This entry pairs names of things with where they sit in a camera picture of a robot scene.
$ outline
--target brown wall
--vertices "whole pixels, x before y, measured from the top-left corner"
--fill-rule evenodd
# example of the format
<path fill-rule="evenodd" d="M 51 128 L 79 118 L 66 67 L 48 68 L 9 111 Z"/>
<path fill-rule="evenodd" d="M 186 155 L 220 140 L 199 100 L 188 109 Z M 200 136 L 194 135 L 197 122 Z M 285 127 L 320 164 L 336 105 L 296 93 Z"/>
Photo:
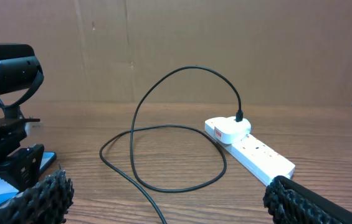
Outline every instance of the brown wall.
<path fill-rule="evenodd" d="M 35 49 L 34 100 L 138 101 L 171 70 L 205 65 L 244 103 L 352 104 L 352 0 L 0 0 L 0 42 Z M 148 99 L 235 101 L 200 71 Z"/>

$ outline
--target cardboard panel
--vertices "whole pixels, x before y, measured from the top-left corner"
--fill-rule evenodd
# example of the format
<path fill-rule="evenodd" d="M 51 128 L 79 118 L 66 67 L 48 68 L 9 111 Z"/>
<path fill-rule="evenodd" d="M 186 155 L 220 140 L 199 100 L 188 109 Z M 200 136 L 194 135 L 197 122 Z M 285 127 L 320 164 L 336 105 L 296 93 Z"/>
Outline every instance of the cardboard panel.
<path fill-rule="evenodd" d="M 123 0 L 80 0 L 81 41 L 92 101 L 133 101 L 133 62 Z"/>
<path fill-rule="evenodd" d="M 126 3 L 136 100 L 171 70 L 198 64 L 226 76 L 244 103 L 352 104 L 352 1 Z M 193 71 L 169 78 L 148 100 L 235 97 L 217 77 Z"/>
<path fill-rule="evenodd" d="M 45 75 L 34 100 L 87 99 L 73 0 L 0 0 L 0 42 L 34 48 Z"/>

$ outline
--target white power adapter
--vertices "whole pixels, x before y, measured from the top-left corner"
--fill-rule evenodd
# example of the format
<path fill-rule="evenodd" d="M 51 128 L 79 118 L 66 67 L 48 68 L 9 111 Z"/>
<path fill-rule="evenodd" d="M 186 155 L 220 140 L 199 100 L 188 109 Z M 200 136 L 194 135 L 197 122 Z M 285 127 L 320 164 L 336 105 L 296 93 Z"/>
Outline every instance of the white power adapter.
<path fill-rule="evenodd" d="M 251 125 L 245 118 L 241 122 L 236 122 L 235 117 L 205 121 L 205 131 L 264 185 L 278 175 L 290 179 L 295 164 L 253 137 L 250 130 Z"/>

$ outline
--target coiled cable on table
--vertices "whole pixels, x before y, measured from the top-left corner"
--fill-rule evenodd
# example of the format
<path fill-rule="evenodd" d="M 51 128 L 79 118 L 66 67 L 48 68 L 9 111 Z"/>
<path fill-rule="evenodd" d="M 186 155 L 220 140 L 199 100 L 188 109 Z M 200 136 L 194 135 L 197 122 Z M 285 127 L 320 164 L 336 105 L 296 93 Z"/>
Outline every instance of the coiled cable on table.
<path fill-rule="evenodd" d="M 138 110 L 141 106 L 141 104 L 144 102 L 145 98 L 152 92 L 153 89 L 155 89 L 155 87 L 157 87 L 163 80 L 165 80 L 166 78 L 168 78 L 169 76 L 175 74 L 176 72 L 182 71 L 182 70 L 186 70 L 186 69 L 200 69 L 200 70 L 205 70 L 208 72 L 211 72 L 215 75 L 217 75 L 218 77 L 220 77 L 221 79 L 223 79 L 231 88 L 232 90 L 235 92 L 235 94 L 237 95 L 237 99 L 238 99 L 238 111 L 236 114 L 236 118 L 235 120 L 237 122 L 242 121 L 243 118 L 243 112 L 242 112 L 242 108 L 241 108 L 241 102 L 240 102 L 240 97 L 238 94 L 238 91 L 235 89 L 235 87 L 232 85 L 232 83 L 226 79 L 224 76 L 222 76 L 220 73 L 210 69 L 210 68 L 206 68 L 206 67 L 201 67 L 201 66 L 187 66 L 187 67 L 182 67 L 179 69 L 176 69 L 174 71 L 172 71 L 171 73 L 167 74 L 166 76 L 164 76 L 161 80 L 159 80 L 155 85 L 153 85 L 150 90 L 145 94 L 145 96 L 141 99 L 141 101 L 138 103 L 137 109 L 134 113 L 134 117 L 133 117 L 133 121 L 131 123 L 131 129 L 129 131 L 124 131 L 118 135 L 116 135 L 115 137 L 111 138 L 109 141 L 107 141 L 100 149 L 100 158 L 101 160 L 110 168 L 112 168 L 114 171 L 116 171 L 117 173 L 119 173 L 122 177 L 124 177 L 125 179 L 127 179 L 129 182 L 131 182 L 138 190 L 141 191 L 141 193 L 143 193 L 143 195 L 148 199 L 148 201 L 152 204 L 153 208 L 155 209 L 156 213 L 159 215 L 162 223 L 166 223 L 166 219 L 164 218 L 161 210 L 159 209 L 159 207 L 157 206 L 157 204 L 154 202 L 154 200 L 151 198 L 151 196 L 142 188 L 142 186 L 140 186 L 135 180 L 133 180 L 131 177 L 129 177 L 128 175 L 126 175 L 125 173 L 123 173 L 121 170 L 117 169 L 114 165 L 110 164 L 102 155 L 103 150 L 106 148 L 107 145 L 109 145 L 111 142 L 113 142 L 114 140 L 122 137 L 125 134 L 130 133 L 130 162 L 131 162 L 131 168 L 133 169 L 133 174 L 136 178 L 136 180 L 143 185 L 144 187 L 151 189 L 151 190 L 155 190 L 157 192 L 163 192 L 163 193 L 181 193 L 181 192 L 189 192 L 192 190 L 197 190 L 200 188 L 203 188 L 205 186 L 208 186 L 210 184 L 213 184 L 214 182 L 216 182 L 217 180 L 219 180 L 225 173 L 227 170 L 227 161 L 226 161 L 226 157 L 220 147 L 220 145 L 215 142 L 215 140 L 213 140 L 211 137 L 209 137 L 207 134 L 203 133 L 202 131 L 196 129 L 196 128 L 191 128 L 188 126 L 182 126 L 182 125 L 175 125 L 175 124 L 165 124 L 165 125 L 157 125 L 157 126 L 149 126 L 149 127 L 145 127 L 145 128 L 137 128 L 135 129 L 135 121 L 136 121 L 136 117 L 137 117 L 137 113 Z M 223 170 L 220 172 L 219 175 L 217 175 L 217 177 L 213 178 L 212 180 L 209 180 L 203 184 L 199 184 L 197 186 L 194 187 L 187 187 L 184 189 L 160 189 L 157 187 L 154 187 L 150 184 L 147 184 L 146 182 L 144 182 L 143 180 L 141 180 L 141 178 L 138 176 L 135 164 L 134 164 L 134 157 L 133 157 L 133 134 L 135 131 L 144 131 L 144 130 L 149 130 L 149 129 L 156 129 L 156 128 L 184 128 L 184 129 L 189 129 L 191 131 L 195 131 L 198 132 L 199 134 L 202 134 L 206 139 L 208 139 L 215 147 L 216 149 L 219 151 L 224 166 L 223 166 Z"/>

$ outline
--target brown tabletop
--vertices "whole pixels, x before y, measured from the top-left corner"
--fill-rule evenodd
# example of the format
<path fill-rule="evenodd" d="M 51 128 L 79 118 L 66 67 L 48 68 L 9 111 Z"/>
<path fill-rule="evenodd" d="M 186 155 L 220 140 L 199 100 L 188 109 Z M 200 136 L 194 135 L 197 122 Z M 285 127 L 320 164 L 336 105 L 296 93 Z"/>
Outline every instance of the brown tabletop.
<path fill-rule="evenodd" d="M 28 103 L 25 115 L 42 118 L 40 133 L 22 142 L 45 145 L 72 178 L 68 223 L 159 223 L 141 192 L 99 158 L 101 145 L 130 129 L 135 104 Z M 204 129 L 206 119 L 233 116 L 236 105 L 146 104 L 136 127 L 184 124 Z M 352 107 L 244 105 L 252 134 L 296 165 L 293 180 L 352 211 Z M 129 135 L 104 151 L 128 175 Z M 193 192 L 147 190 L 168 223 L 271 223 L 265 186 L 226 152 L 227 172 Z M 222 169 L 216 148 L 198 133 L 161 129 L 135 134 L 135 161 L 147 183 L 169 189 L 200 184 Z M 46 174 L 57 166 L 52 166 Z"/>

